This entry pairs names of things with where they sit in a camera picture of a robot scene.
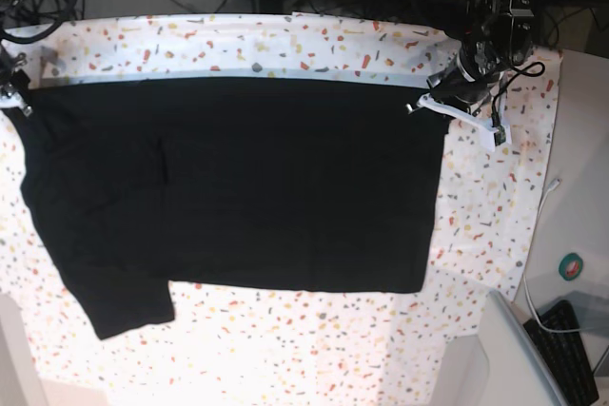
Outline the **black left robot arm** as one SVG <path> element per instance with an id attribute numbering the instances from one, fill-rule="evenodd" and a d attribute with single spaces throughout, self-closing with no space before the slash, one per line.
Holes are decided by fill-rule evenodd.
<path id="1" fill-rule="evenodd" d="M 507 91 L 519 77 L 540 78 L 546 66 L 534 50 L 537 0 L 410 0 L 426 25 L 459 41 L 449 63 L 426 79 L 426 92 L 408 106 L 470 126 L 488 150 L 511 141 L 502 117 Z"/>

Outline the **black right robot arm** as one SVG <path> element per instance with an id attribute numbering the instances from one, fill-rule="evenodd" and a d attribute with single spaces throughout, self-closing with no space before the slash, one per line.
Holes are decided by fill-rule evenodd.
<path id="1" fill-rule="evenodd" d="M 23 70 L 25 53 L 8 45 L 40 42 L 70 20 L 84 17 L 85 0 L 1 0 L 1 109 L 18 109 L 29 117 L 30 78 Z"/>

